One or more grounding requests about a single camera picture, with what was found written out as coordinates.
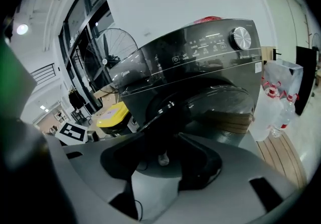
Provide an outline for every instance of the wooden pallet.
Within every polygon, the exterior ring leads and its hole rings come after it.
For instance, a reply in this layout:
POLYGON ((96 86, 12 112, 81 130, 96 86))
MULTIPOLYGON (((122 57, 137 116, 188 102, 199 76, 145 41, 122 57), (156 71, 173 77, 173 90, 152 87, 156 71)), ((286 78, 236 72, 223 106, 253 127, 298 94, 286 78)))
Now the wooden pallet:
POLYGON ((257 142, 261 158, 288 178, 297 187, 306 186, 306 175, 301 160, 288 136, 283 132, 279 138, 271 134, 257 142))

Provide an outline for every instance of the dark gray washing machine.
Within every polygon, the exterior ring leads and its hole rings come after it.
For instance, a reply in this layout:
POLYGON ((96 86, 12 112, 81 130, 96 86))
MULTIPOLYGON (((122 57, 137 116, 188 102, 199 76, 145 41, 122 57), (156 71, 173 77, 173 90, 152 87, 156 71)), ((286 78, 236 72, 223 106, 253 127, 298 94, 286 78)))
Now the dark gray washing machine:
POLYGON ((261 47, 252 20, 173 31, 110 71, 138 124, 237 145, 258 99, 261 47))

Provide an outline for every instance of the white floor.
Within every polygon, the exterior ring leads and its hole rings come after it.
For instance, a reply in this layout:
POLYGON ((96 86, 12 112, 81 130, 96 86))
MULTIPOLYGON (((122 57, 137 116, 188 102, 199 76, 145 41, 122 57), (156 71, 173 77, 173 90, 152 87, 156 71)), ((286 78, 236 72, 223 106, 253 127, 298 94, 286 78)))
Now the white floor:
POLYGON ((314 90, 302 115, 296 116, 285 133, 303 164, 308 182, 321 158, 321 88, 314 90))

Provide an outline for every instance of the brand logo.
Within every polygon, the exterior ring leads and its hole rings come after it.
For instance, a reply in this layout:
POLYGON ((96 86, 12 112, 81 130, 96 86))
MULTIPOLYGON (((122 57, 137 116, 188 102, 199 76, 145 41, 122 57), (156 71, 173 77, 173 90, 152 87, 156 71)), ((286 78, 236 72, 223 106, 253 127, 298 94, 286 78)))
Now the brand logo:
POLYGON ((123 77, 126 76, 127 74, 129 74, 129 70, 121 73, 123 77))

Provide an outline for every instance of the ceiling light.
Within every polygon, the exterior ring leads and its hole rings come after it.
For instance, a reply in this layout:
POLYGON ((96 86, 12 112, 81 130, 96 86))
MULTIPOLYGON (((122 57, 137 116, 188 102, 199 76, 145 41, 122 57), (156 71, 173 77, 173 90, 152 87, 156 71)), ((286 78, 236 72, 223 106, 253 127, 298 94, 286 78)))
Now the ceiling light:
POLYGON ((22 24, 17 28, 17 34, 23 35, 28 31, 28 26, 26 24, 22 24))

